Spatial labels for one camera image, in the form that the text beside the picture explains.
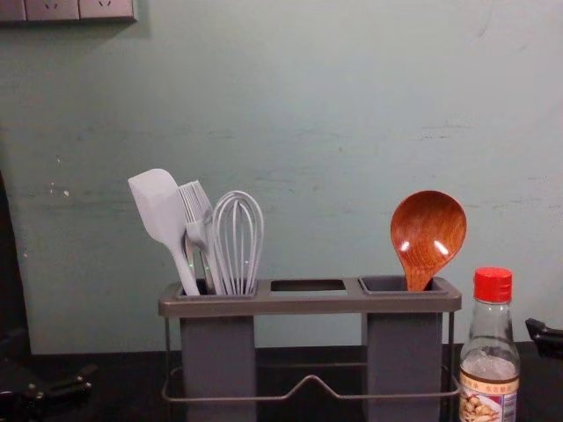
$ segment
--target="dark countertop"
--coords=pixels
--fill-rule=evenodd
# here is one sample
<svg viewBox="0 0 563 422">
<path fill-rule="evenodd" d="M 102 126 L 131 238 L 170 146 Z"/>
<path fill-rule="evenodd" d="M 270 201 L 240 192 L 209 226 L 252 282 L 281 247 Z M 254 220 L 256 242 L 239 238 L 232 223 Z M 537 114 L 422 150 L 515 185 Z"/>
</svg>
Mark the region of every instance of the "dark countertop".
<svg viewBox="0 0 563 422">
<path fill-rule="evenodd" d="M 541 359 L 532 343 L 518 345 L 522 359 L 517 422 L 560 422 L 563 415 L 563 361 Z M 262 349 L 257 352 L 260 394 L 284 394 L 304 375 L 315 372 L 341 393 L 361 391 L 360 347 L 308 347 Z M 179 364 L 179 354 L 173 355 Z M 298 368 L 279 367 L 280 362 L 300 363 Z M 308 362 L 360 362 L 346 367 L 307 367 Z M 50 422 L 155 422 L 164 421 L 166 406 L 160 398 L 165 374 L 163 353 L 110 353 L 68 356 L 35 356 L 25 365 L 46 381 L 74 375 L 94 363 L 90 402 L 83 408 L 46 419 Z M 182 421 L 179 406 L 173 420 Z M 326 396 L 315 385 L 307 386 L 284 403 L 259 406 L 259 421 L 363 421 L 360 403 L 342 403 Z"/>
</svg>

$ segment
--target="electrical outlet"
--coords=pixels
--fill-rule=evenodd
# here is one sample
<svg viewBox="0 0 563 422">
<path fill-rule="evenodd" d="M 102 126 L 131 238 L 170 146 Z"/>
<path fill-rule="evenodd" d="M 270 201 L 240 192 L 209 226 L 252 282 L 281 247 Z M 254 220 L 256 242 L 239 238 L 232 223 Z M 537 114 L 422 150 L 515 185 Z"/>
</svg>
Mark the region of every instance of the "electrical outlet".
<svg viewBox="0 0 563 422">
<path fill-rule="evenodd" d="M 79 0 L 80 18 L 134 20 L 133 0 Z"/>
<path fill-rule="evenodd" d="M 0 22 L 26 20 L 24 0 L 0 0 Z"/>
<path fill-rule="evenodd" d="M 27 20 L 78 20 L 78 0 L 26 0 Z"/>
</svg>

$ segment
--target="wooden spoon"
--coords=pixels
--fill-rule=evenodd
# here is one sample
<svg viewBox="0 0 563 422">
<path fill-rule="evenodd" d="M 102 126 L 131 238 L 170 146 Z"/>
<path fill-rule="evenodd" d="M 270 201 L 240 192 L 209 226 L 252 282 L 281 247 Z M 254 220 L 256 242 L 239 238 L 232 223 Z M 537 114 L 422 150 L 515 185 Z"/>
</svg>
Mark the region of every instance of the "wooden spoon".
<svg viewBox="0 0 563 422">
<path fill-rule="evenodd" d="M 403 200 L 391 218 L 391 241 L 409 291 L 422 291 L 461 249 L 467 230 L 461 205 L 437 191 Z"/>
</svg>

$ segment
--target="utensil holder compartment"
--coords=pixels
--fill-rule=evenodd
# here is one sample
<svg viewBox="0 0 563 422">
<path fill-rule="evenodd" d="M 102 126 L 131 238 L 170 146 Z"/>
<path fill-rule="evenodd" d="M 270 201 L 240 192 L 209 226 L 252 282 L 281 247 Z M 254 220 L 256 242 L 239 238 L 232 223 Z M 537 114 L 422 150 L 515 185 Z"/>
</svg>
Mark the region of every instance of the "utensil holder compartment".
<svg viewBox="0 0 563 422">
<path fill-rule="evenodd" d="M 309 382 L 336 399 L 362 400 L 366 422 L 436 422 L 445 397 L 453 411 L 451 399 L 459 391 L 452 376 L 453 355 L 448 362 L 451 383 L 440 391 L 442 317 L 449 315 L 453 352 L 454 313 L 461 309 L 461 294 L 444 279 L 434 278 L 425 292 L 407 292 L 400 276 L 260 280 L 253 296 L 185 296 L 177 283 L 165 290 L 158 309 L 165 318 L 168 376 L 179 371 L 171 371 L 168 363 L 169 318 L 180 322 L 186 395 L 170 397 L 167 378 L 162 396 L 169 404 L 186 404 L 189 422 L 256 422 L 256 403 L 284 402 Z M 364 391 L 341 395 L 311 374 L 288 386 L 282 396 L 258 394 L 253 317 L 337 313 L 365 316 Z"/>
</svg>

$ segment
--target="glass bottle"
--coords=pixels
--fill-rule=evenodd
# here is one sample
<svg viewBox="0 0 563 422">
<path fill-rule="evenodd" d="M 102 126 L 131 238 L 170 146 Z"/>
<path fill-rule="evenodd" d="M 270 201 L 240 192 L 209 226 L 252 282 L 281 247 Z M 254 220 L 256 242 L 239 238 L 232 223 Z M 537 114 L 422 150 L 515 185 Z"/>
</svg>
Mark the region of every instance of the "glass bottle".
<svg viewBox="0 0 563 422">
<path fill-rule="evenodd" d="M 520 358 L 512 334 L 512 272 L 478 268 L 473 319 L 460 357 L 459 420 L 515 422 Z"/>
</svg>

